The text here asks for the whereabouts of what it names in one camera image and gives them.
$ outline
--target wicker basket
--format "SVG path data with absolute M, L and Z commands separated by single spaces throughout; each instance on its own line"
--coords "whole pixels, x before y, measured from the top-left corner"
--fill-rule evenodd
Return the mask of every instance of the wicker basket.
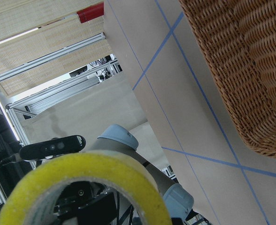
M 245 144 L 276 158 L 276 0 L 179 0 Z

